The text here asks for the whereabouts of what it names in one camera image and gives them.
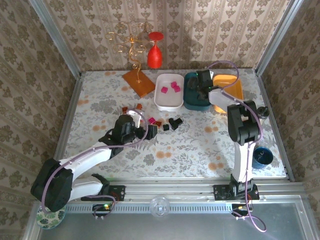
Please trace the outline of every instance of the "white rectangular dish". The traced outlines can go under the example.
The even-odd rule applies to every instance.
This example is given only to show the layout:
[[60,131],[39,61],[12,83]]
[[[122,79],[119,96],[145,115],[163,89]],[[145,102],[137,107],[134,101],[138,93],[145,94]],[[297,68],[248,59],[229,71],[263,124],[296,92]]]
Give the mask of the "white rectangular dish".
[[[179,92],[175,92],[171,87],[172,82],[176,82],[180,87]],[[163,87],[168,88],[166,93],[161,92]],[[178,111],[184,104],[184,77],[173,73],[159,75],[155,83],[154,103],[160,111]]]

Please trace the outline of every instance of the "patterned wallpaper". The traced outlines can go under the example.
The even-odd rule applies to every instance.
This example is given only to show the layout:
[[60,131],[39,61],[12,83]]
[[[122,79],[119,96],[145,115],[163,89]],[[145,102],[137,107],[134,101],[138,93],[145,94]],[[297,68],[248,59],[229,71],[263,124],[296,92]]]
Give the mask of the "patterned wallpaper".
[[297,181],[320,227],[320,1],[305,0],[262,75]]
[[1,0],[0,239],[24,232],[31,184],[54,155],[74,84],[29,2]]
[[[230,60],[254,67],[289,0],[45,0],[81,71],[130,69],[128,49],[118,53],[107,32],[128,35],[120,22],[148,22],[164,33],[163,69],[196,69]],[[146,63],[145,53],[140,57]]]

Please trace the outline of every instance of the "round coaster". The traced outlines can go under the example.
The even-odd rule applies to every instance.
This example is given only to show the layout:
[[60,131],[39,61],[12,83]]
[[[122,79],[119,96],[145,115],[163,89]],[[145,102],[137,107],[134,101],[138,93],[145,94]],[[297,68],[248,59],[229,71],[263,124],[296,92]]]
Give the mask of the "round coaster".
[[40,206],[36,214],[36,222],[43,229],[53,229],[62,222],[62,220],[65,218],[65,215],[66,206],[61,208],[59,211],[51,212],[49,214],[45,214]]

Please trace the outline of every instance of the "table surface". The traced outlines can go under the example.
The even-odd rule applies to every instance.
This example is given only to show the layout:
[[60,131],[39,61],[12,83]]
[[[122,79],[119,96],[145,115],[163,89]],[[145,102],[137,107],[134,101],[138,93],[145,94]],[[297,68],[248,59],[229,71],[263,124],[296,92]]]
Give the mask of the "table surface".
[[[257,77],[252,69],[240,69],[245,100],[254,100],[257,108],[264,106]],[[114,158],[98,164],[84,173],[106,178],[228,178],[234,167],[234,143],[228,134],[227,115],[209,110],[191,111],[184,106],[177,112],[159,111],[154,92],[140,98],[122,76],[127,71],[86,72],[75,110],[64,157],[70,157],[94,145],[106,131],[112,129],[122,107],[134,108],[142,104],[144,115],[167,123],[169,118],[181,118],[183,124],[175,131],[163,131],[152,140],[125,148]],[[154,83],[160,74],[174,73],[183,77],[194,70],[144,70]],[[232,74],[231,69],[217,69],[215,73]],[[269,119],[262,124],[260,146],[269,148],[273,162],[264,169],[253,169],[254,178],[285,178],[285,168]]]

